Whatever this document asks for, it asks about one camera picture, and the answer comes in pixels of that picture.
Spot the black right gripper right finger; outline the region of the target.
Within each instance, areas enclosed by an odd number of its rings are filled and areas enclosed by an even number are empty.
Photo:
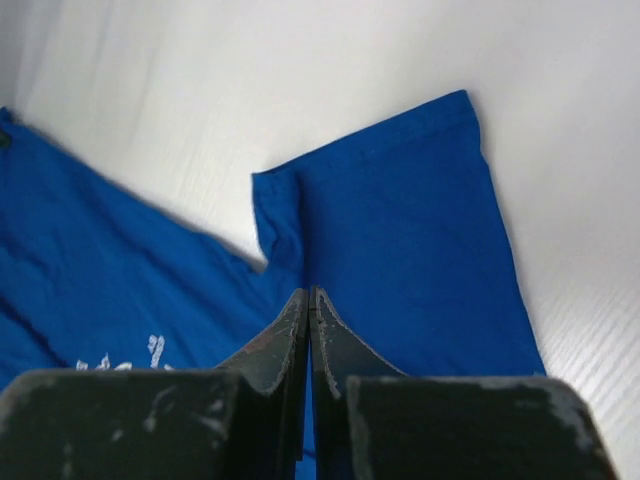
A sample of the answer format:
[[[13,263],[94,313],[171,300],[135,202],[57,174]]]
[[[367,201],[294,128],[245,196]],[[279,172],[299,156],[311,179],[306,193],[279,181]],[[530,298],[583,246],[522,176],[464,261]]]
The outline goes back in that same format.
[[[309,298],[320,479],[613,479],[581,397],[532,377],[410,377]]]

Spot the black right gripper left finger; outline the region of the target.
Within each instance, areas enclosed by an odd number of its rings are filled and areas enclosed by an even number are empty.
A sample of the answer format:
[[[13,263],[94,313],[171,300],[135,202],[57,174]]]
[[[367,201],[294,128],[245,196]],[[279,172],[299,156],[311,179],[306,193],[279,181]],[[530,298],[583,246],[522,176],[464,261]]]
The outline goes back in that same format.
[[[1,396],[5,479],[291,479],[308,294],[211,369],[33,370]]]

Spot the blue printed t shirt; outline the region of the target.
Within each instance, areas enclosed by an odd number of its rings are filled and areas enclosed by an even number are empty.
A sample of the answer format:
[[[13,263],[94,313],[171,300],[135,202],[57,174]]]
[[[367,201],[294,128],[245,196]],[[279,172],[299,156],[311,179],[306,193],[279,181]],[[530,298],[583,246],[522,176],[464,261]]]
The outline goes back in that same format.
[[[1,396],[33,370],[214,368],[316,287],[406,375],[543,372],[466,92],[252,184],[262,271],[3,111]],[[317,476],[309,321],[306,365],[294,477]]]

